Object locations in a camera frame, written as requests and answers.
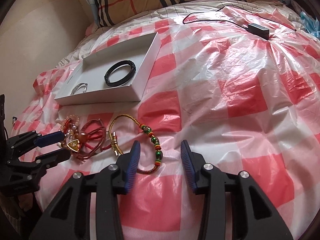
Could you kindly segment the white shallow cardboard box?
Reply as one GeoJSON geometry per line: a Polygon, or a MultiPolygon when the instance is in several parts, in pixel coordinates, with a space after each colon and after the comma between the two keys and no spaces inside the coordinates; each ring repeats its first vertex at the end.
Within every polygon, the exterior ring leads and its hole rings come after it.
{"type": "Polygon", "coordinates": [[[161,47],[158,33],[114,44],[80,61],[58,91],[62,106],[138,102],[161,47]]]}

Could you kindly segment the red white checkered plastic sheet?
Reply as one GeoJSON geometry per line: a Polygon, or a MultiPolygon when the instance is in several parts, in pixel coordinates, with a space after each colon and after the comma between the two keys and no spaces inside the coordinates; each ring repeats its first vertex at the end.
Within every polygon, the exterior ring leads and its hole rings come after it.
{"type": "Polygon", "coordinates": [[[139,166],[150,169],[151,142],[122,114],[150,126],[163,160],[152,175],[139,174],[131,193],[120,198],[126,239],[197,239],[203,197],[187,185],[182,140],[224,172],[249,172],[299,239],[319,210],[319,40],[231,6],[178,19],[139,27],[123,40],[117,35],[91,52],[159,34],[161,47],[140,102],[59,106],[54,98],[78,60],[38,75],[36,97],[12,134],[47,134],[72,114],[82,123],[116,119],[121,149],[139,140],[139,166]]]}

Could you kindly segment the blue checkered cloth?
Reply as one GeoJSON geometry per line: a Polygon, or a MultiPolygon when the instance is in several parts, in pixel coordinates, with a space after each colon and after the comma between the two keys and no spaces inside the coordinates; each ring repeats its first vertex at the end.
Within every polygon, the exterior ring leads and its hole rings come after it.
{"type": "Polygon", "coordinates": [[[306,29],[306,31],[311,34],[312,36],[320,39],[320,24],[319,20],[313,19],[310,17],[306,12],[300,12],[301,21],[306,29]]]}

